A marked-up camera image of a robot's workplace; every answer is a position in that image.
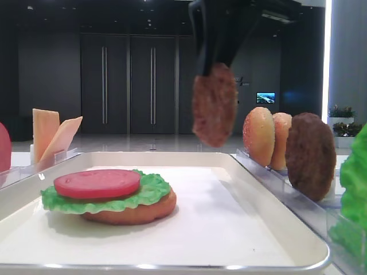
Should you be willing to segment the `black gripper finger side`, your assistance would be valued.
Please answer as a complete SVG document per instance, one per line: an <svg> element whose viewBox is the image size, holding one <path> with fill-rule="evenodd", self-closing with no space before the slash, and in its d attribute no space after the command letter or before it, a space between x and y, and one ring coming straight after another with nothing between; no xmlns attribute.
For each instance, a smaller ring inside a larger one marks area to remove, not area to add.
<svg viewBox="0 0 367 275"><path fill-rule="evenodd" d="M216 7L213 65L230 67L236 53L261 18L259 1L211 1Z"/></svg>
<svg viewBox="0 0 367 275"><path fill-rule="evenodd" d="M197 73L200 76L208 76L213 65L216 40L216 7L211 1L193 1L189 4L188 11L196 42Z"/></svg>

